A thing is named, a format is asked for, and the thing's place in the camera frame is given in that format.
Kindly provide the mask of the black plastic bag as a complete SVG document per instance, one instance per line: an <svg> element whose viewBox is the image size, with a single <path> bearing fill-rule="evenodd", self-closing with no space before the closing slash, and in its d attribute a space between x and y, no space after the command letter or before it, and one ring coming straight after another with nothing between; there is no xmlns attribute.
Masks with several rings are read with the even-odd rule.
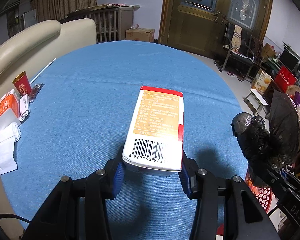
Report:
<svg viewBox="0 0 300 240"><path fill-rule="evenodd" d="M300 121L287 94L274 91L268 121L266 129L262 116L242 112L231 122L232 133L248 160L250 178L256 187L269 186L264 179L266 168L280 171L284 165L294 163L300 148Z"/></svg>

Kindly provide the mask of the red orange medicine box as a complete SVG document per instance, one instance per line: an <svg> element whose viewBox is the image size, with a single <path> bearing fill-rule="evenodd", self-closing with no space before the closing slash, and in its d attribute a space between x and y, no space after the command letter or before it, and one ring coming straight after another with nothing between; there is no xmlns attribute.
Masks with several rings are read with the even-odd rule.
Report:
<svg viewBox="0 0 300 240"><path fill-rule="evenodd" d="M183 93L141 86L122 160L133 172L168 177L181 171L183 136Z"/></svg>

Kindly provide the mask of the white folded tissue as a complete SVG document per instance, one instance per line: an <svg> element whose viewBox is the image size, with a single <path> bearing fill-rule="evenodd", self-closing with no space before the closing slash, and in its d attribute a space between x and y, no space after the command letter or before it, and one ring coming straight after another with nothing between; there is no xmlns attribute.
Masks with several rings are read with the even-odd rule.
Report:
<svg viewBox="0 0 300 240"><path fill-rule="evenodd" d="M16 170L14 145L21 138L18 124L12 122L0 132L0 175Z"/></svg>

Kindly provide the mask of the blue table cloth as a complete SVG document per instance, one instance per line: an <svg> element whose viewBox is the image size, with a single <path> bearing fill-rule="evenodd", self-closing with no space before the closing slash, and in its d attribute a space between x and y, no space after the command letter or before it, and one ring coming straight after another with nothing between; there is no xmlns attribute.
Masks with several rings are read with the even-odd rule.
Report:
<svg viewBox="0 0 300 240"><path fill-rule="evenodd" d="M83 178L124 144L141 86L184 95L184 150L215 176L245 176L230 123L241 111L214 62L147 42L107 42L57 59L21 125L17 170L1 176L16 214L31 219L68 175Z"/></svg>

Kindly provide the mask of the small white stool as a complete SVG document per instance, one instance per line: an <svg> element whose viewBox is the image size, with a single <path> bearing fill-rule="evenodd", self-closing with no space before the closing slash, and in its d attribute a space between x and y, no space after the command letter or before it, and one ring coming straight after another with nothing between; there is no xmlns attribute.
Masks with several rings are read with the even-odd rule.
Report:
<svg viewBox="0 0 300 240"><path fill-rule="evenodd" d="M262 95L256 89L249 89L249 94L243 101L250 107L253 115L259 115L268 106Z"/></svg>

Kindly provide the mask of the white purple medicine box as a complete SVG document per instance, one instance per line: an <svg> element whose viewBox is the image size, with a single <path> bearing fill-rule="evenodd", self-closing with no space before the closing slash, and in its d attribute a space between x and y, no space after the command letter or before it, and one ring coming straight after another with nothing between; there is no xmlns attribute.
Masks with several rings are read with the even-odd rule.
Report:
<svg viewBox="0 0 300 240"><path fill-rule="evenodd" d="M19 121L23 122L30 114L30 100L28 94L25 94L22 98L20 98L19 109L20 109Z"/></svg>

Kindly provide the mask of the orange tissue pack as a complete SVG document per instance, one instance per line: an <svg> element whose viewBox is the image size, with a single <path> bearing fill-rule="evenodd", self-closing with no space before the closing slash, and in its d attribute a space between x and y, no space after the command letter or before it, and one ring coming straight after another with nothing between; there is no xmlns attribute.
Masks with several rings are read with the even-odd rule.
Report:
<svg viewBox="0 0 300 240"><path fill-rule="evenodd" d="M20 126L19 98L14 89L0 99L0 132L15 122Z"/></svg>

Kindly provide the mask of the red gift bag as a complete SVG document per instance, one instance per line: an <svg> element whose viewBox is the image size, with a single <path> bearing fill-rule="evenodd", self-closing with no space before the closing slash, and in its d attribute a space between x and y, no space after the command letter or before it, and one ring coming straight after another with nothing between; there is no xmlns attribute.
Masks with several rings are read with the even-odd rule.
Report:
<svg viewBox="0 0 300 240"><path fill-rule="evenodd" d="M274 82L277 84L279 89L285 93L288 89L288 86L295 84L296 77L285 66L282 66L275 77Z"/></svg>

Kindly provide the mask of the yellow printed carton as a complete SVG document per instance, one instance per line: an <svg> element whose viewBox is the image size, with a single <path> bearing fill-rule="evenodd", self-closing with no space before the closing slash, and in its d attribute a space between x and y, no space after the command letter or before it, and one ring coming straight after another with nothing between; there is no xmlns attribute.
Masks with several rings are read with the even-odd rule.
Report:
<svg viewBox="0 0 300 240"><path fill-rule="evenodd" d="M271 76L262 69L259 69L251 83L251 88L257 90L261 95L263 95L271 81Z"/></svg>

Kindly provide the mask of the dark snack wrapper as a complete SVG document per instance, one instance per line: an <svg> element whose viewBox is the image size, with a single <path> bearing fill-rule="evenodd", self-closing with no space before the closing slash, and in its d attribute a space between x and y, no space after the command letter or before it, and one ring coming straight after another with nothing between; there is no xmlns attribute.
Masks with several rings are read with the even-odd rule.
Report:
<svg viewBox="0 0 300 240"><path fill-rule="evenodd" d="M40 90L43 88L44 84L43 83L36 83L34 87L32 88L31 94L29 96L29 102L32 103L36 99L38 93Z"/></svg>

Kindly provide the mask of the red paper cup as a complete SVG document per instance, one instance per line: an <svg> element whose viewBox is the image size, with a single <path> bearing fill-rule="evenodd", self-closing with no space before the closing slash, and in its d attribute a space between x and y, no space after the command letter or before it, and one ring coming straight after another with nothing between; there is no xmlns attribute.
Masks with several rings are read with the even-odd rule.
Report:
<svg viewBox="0 0 300 240"><path fill-rule="evenodd" d="M17 77L15 77L12 83L21 96L26 94L28 96L31 95L32 88L25 71L21 72Z"/></svg>

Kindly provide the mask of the beige leather sofa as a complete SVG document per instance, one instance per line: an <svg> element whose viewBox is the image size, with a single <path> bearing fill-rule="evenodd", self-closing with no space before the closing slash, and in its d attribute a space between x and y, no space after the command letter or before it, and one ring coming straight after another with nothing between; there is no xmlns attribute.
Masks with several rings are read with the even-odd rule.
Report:
<svg viewBox="0 0 300 240"><path fill-rule="evenodd" d="M88 18L63 24L43 21L19 32L0 46L0 98L14 88L12 81L21 72L33 77L53 59L92 44L96 44L96 25ZM0 213L14 213L1 179ZM18 220L6 219L0 225L10 239L23 234Z"/></svg>

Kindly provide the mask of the wooden radiator cover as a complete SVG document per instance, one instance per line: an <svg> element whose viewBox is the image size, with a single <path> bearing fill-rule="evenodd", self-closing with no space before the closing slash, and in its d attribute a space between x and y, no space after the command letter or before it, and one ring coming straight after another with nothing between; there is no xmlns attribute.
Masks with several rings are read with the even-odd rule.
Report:
<svg viewBox="0 0 300 240"><path fill-rule="evenodd" d="M70 12L65 21L90 18L96 25L96 40L100 42L126 39L126 30L134 20L134 7L125 4L102 4Z"/></svg>

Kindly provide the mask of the wooden double door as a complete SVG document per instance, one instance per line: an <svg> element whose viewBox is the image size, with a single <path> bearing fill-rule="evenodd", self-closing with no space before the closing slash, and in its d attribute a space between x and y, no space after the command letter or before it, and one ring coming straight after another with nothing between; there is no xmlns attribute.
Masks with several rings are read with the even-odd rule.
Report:
<svg viewBox="0 0 300 240"><path fill-rule="evenodd" d="M227 24L263 40L273 0L163 0L159 43L214 58Z"/></svg>

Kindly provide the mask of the cardboard box by wall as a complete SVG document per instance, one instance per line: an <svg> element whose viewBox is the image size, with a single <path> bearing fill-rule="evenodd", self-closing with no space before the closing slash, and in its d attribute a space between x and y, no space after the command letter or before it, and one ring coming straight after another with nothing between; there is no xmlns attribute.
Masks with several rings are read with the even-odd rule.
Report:
<svg viewBox="0 0 300 240"><path fill-rule="evenodd" d="M154 29L147 29L147 28L128 29L126 30L126 40L153 42L154 34L155 34Z"/></svg>

